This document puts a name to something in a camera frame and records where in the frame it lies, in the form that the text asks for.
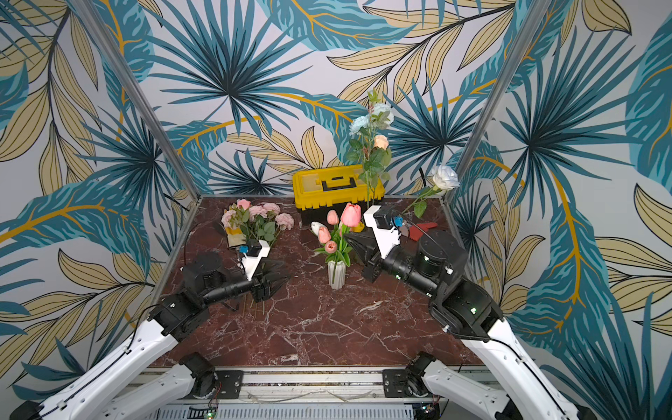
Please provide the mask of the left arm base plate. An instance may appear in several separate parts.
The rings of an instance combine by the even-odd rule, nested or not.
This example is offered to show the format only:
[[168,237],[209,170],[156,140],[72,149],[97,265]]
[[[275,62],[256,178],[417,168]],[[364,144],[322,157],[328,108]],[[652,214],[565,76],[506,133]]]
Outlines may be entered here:
[[221,370],[215,371],[215,392],[213,400],[236,400],[241,393],[243,386],[244,372],[242,370]]

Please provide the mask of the pink tulip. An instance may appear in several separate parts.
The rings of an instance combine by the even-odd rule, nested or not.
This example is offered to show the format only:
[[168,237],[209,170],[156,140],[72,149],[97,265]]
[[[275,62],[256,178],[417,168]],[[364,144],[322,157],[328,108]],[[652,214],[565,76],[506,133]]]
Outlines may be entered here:
[[345,252],[348,246],[345,234],[358,227],[362,219],[362,209],[358,204],[348,203],[341,214],[336,232],[339,234],[339,251]]

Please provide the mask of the white rose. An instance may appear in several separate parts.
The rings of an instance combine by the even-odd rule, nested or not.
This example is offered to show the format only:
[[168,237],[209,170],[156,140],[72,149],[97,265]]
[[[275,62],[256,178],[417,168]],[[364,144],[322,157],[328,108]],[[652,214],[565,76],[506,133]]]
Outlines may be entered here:
[[441,195],[460,187],[460,179],[456,171],[449,164],[436,166],[430,172],[430,185],[425,187],[418,197],[404,209],[404,215],[415,215],[420,218],[425,214],[427,201],[431,197]]

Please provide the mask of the large pink rose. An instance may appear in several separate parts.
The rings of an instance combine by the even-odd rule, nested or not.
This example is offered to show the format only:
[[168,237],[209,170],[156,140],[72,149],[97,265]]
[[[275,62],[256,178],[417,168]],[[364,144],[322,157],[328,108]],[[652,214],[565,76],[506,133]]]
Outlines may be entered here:
[[234,232],[239,231],[243,241],[250,238],[250,207],[251,203],[246,199],[238,199],[230,207],[229,227]]

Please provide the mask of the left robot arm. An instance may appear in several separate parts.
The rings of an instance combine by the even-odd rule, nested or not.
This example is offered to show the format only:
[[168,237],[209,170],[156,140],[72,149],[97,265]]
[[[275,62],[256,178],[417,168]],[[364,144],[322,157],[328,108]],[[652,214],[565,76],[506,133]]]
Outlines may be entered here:
[[227,269],[217,253],[196,257],[183,267],[179,290],[152,306],[148,317],[120,346],[72,384],[43,402],[26,401],[11,419],[138,419],[190,394],[217,392],[214,367],[190,355],[167,373],[124,394],[124,389],[155,360],[189,338],[210,315],[210,307],[250,295],[271,299],[290,279],[284,263],[267,250],[244,254]]

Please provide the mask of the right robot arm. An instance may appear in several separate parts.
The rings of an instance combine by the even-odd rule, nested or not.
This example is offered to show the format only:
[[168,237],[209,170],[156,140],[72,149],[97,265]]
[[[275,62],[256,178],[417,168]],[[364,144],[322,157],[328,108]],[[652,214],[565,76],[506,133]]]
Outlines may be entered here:
[[450,233],[426,234],[415,253],[402,247],[396,229],[365,229],[347,234],[346,240],[367,278],[387,273],[425,294],[430,316],[476,354],[500,385],[488,387],[420,353],[405,369],[409,392],[444,397],[480,419],[596,417],[551,383],[516,338],[500,306],[483,287],[465,279],[467,252]]

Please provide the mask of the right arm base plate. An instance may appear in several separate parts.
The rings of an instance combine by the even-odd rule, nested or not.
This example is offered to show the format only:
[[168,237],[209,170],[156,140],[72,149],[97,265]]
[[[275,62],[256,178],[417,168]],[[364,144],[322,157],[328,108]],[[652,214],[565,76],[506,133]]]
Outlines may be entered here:
[[407,369],[383,369],[383,391],[386,398],[421,397],[418,378]]

